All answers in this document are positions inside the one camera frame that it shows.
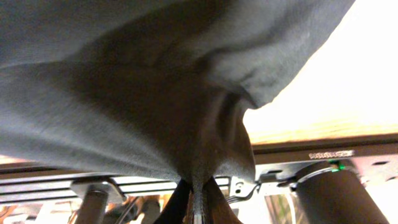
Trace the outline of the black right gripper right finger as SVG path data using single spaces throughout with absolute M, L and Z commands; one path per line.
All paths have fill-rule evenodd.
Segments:
M 241 224 L 212 177 L 203 187 L 204 224 Z

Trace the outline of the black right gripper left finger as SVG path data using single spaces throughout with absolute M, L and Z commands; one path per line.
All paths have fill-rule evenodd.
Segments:
M 182 224 L 187 214 L 192 186 L 181 179 L 154 224 Z

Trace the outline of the black t-shirt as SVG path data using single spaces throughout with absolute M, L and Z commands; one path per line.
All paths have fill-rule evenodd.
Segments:
M 1 154 L 202 187 L 251 180 L 243 116 L 352 1 L 2 1 Z

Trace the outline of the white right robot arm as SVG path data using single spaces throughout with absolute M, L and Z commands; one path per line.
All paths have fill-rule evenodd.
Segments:
M 310 223 L 387 223 L 355 167 L 319 162 L 296 173 L 295 192 Z M 155 224 L 239 223 L 214 178 L 201 185 L 181 180 Z

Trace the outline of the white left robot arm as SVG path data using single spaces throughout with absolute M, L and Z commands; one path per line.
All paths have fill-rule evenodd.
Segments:
M 102 224 L 108 193 L 101 190 L 89 190 L 80 206 L 75 224 Z

